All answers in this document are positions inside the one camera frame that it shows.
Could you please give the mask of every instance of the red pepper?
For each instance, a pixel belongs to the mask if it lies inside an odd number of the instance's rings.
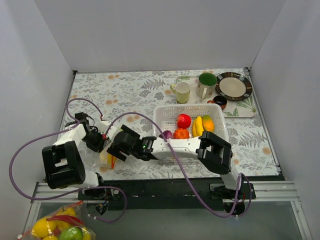
[[[75,216],[69,216],[69,215],[58,215],[58,216],[52,216],[46,219],[47,221],[63,221],[68,224],[71,224],[73,226],[84,226],[85,223],[81,221],[79,218]]]

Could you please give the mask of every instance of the gray floor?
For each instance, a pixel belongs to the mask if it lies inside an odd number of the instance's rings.
[[[42,203],[39,217],[59,208],[61,203]],[[119,214],[104,214],[112,219]],[[119,222],[104,223],[83,214],[96,240],[300,240],[301,235],[290,202],[254,202],[238,220],[222,219],[205,209],[128,210]]]

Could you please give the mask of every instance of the purple onion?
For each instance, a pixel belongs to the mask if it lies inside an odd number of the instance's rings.
[[[174,135],[169,130],[164,131],[163,135],[166,139],[173,139],[174,138]]]

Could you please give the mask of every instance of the mug handle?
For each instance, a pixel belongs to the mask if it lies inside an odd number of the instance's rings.
[[[175,84],[171,84],[170,85],[170,89],[173,93],[176,93],[176,85]]]
[[[206,93],[207,93],[208,88],[204,88],[203,89],[203,93],[202,93],[202,97],[201,97],[201,101],[203,101],[205,99]]]

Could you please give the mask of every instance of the white mug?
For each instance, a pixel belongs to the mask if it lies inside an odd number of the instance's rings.
[[[202,73],[197,79],[196,94],[204,99],[211,98],[214,94],[217,85],[217,78],[209,72]]]
[[[191,90],[189,83],[181,81],[177,84],[171,84],[170,89],[175,93],[175,98],[178,103],[186,104],[188,102]]]

